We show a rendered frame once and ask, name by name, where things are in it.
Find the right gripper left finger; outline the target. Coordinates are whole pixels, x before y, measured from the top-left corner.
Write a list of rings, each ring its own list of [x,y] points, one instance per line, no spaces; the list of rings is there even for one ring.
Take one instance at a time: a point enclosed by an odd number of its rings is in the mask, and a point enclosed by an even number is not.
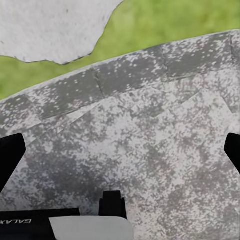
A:
[[[0,193],[26,153],[23,134],[0,138]]]

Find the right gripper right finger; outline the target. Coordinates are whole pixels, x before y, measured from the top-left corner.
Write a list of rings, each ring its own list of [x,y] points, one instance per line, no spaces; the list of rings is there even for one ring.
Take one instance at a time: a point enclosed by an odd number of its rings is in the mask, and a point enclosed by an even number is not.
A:
[[[240,172],[240,135],[230,132],[227,135],[224,151]]]

